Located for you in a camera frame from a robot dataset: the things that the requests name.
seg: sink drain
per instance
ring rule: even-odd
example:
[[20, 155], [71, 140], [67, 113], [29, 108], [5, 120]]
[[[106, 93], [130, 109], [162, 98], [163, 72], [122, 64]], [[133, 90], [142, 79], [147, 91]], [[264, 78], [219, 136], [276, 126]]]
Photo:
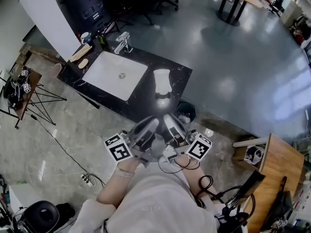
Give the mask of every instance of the sink drain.
[[124, 72], [119, 74], [119, 79], [124, 79], [126, 77], [126, 74]]

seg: black marble countertop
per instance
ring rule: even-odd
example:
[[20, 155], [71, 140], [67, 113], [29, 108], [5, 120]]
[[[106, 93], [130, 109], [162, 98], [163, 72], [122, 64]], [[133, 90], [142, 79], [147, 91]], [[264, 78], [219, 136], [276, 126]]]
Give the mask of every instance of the black marble countertop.
[[[108, 44], [109, 48], [107, 49], [109, 52], [114, 53], [113, 49], [118, 45], [118, 42], [109, 41]], [[130, 53], [126, 53], [122, 49], [120, 56], [148, 66], [130, 98], [127, 101], [123, 101], [82, 80], [87, 70], [103, 51], [97, 39], [92, 41], [92, 46], [93, 48], [80, 60], [74, 63], [68, 62], [57, 76], [58, 79], [91, 100], [134, 122], [139, 122], [148, 116], [161, 116], [175, 111], [192, 73], [191, 69], [140, 49], [134, 48]], [[89, 63], [81, 70], [78, 68], [78, 65], [85, 58], [89, 60]], [[169, 79], [172, 92], [169, 94], [170, 97], [165, 100], [156, 97], [153, 71], [157, 69], [170, 70]]]

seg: soap bar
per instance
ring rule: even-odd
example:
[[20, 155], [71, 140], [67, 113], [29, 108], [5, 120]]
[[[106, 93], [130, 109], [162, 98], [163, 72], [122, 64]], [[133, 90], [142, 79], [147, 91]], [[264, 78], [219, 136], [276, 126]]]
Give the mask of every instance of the soap bar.
[[78, 65], [78, 67], [80, 69], [83, 69], [86, 67], [87, 64], [88, 64], [88, 59], [84, 59], [83, 61], [81, 61], [81, 63]]

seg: white shirt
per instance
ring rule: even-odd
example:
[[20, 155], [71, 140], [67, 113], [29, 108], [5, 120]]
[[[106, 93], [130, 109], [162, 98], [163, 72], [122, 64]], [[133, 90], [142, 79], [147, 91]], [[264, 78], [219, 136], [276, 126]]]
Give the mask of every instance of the white shirt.
[[[166, 172], [178, 170], [160, 164]], [[150, 163], [137, 168], [118, 209], [87, 200], [69, 233], [93, 233], [107, 218], [109, 233], [217, 233], [214, 215], [223, 205], [216, 208], [208, 196], [203, 201], [207, 209], [197, 206], [182, 171], [166, 174]]]

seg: power strip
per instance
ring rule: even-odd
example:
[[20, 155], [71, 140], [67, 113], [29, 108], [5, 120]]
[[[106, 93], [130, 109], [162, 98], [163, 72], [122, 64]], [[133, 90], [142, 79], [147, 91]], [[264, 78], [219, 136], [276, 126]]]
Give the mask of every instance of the power strip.
[[95, 184], [93, 184], [93, 183], [91, 182], [91, 180], [90, 180], [90, 178], [89, 178], [89, 176], [88, 176], [87, 174], [81, 174], [80, 177], [83, 179], [83, 181], [84, 181], [85, 183], [87, 183], [87, 185], [88, 185], [89, 187], [95, 186]]

